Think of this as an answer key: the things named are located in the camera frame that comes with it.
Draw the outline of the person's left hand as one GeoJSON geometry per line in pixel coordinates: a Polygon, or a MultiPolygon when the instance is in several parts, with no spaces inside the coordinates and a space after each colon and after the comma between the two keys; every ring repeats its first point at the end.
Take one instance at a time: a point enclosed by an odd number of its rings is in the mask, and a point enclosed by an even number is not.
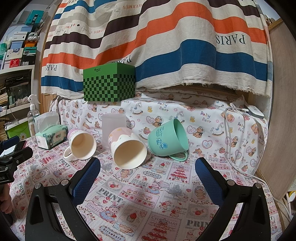
{"type": "Polygon", "coordinates": [[[10,187],[8,184],[5,184],[3,189],[1,190],[1,211],[5,214],[11,213],[13,207],[11,202],[11,196],[10,196],[10,187]]]}

